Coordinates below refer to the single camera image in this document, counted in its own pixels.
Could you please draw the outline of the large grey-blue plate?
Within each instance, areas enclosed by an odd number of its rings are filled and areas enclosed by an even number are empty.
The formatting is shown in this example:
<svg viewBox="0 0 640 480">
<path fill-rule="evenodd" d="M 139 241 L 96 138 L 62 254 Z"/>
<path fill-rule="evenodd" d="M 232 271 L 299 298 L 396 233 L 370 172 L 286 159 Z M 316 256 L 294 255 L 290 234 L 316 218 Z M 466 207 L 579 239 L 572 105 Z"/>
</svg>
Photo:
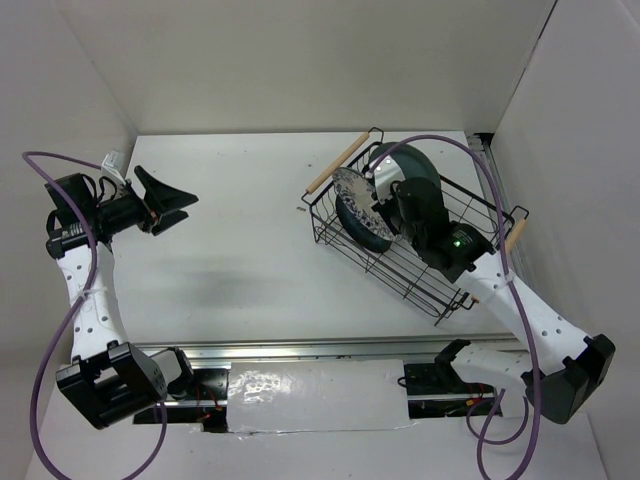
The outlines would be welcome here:
<svg viewBox="0 0 640 480">
<path fill-rule="evenodd" d="M 437 188 L 441 187 L 440 175 L 435 165 L 423 152 L 409 144 L 400 145 L 397 148 L 395 145 L 395 142 L 386 142 L 377 146 L 370 154 L 370 163 L 392 149 L 391 156 L 401 167 L 405 180 L 425 178 Z"/>
</svg>

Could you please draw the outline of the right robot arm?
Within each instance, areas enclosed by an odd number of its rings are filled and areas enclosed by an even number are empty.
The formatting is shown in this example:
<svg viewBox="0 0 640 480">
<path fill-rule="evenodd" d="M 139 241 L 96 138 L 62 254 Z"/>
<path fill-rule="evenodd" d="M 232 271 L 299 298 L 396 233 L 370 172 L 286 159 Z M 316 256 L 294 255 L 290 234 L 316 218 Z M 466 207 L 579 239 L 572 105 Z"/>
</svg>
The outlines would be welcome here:
<svg viewBox="0 0 640 480">
<path fill-rule="evenodd" d="M 455 340 L 436 358 L 448 392 L 481 383 L 525 397 L 541 415 L 567 423 L 602 384 L 615 354 L 604 334 L 588 335 L 553 310 L 469 224 L 450 219 L 441 189 L 424 177 L 391 187 L 394 221 L 420 258 L 484 305 L 527 349 L 516 355 Z"/>
</svg>

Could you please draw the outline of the blue floral white plate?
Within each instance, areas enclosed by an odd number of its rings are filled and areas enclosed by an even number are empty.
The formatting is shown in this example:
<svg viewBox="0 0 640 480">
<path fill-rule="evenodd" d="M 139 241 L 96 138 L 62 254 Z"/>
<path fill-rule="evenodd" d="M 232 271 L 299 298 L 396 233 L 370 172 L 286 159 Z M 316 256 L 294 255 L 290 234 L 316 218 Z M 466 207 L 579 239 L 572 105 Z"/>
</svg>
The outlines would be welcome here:
<svg viewBox="0 0 640 480">
<path fill-rule="evenodd" d="M 342 199 L 363 226 L 392 243 L 398 239 L 383 215 L 374 209 L 378 203 L 375 188 L 363 173 L 340 167 L 332 174 L 332 181 L 336 197 Z"/>
</svg>

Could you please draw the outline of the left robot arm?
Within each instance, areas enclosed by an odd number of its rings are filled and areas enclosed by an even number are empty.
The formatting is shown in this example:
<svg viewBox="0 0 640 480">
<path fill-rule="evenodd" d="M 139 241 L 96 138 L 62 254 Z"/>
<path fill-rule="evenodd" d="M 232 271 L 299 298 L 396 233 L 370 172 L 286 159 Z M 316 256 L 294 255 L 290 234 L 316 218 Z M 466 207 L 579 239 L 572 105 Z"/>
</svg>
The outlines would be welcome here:
<svg viewBox="0 0 640 480">
<path fill-rule="evenodd" d="M 55 204 L 47 218 L 46 249 L 66 281 L 73 308 L 71 364 L 56 373 L 61 393 L 95 428 L 104 429 L 167 399 L 196 390 L 186 354 L 168 347 L 147 355 L 127 338 L 115 292 L 114 236 L 128 228 L 157 236 L 187 219 L 194 194 L 171 187 L 143 167 L 104 196 L 106 177 L 76 173 L 46 188 Z"/>
</svg>

